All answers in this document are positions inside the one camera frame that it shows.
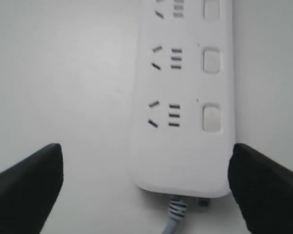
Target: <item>white button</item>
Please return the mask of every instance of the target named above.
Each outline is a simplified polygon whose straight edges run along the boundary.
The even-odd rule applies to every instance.
[[[207,73],[219,73],[220,55],[218,51],[207,50],[204,52],[204,71]]]
[[[205,132],[218,133],[221,129],[220,111],[217,107],[203,108],[203,129]]]
[[[219,0],[205,0],[204,17],[207,20],[219,19]]]

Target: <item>socket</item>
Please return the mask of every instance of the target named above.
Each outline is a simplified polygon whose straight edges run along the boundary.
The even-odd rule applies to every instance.
[[[142,0],[129,167],[143,189],[221,197],[235,143],[231,0]]]

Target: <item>white cable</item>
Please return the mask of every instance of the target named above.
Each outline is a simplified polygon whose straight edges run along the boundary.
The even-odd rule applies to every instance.
[[[169,203],[169,221],[162,234],[174,234],[178,224],[184,219],[187,210],[187,204],[181,196],[173,196]]]

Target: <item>white table surface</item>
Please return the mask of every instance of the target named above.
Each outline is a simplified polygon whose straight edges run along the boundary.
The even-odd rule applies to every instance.
[[[138,0],[0,0],[0,171],[50,142],[65,181],[43,234],[159,234],[168,197],[126,171]],[[237,140],[293,170],[293,0],[234,0]],[[231,196],[179,233],[246,234]]]

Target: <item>black object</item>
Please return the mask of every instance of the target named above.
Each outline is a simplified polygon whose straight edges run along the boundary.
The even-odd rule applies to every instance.
[[[293,234],[293,172],[236,144],[229,183],[252,234]]]
[[[59,144],[50,144],[0,173],[0,234],[40,233],[62,184]]]

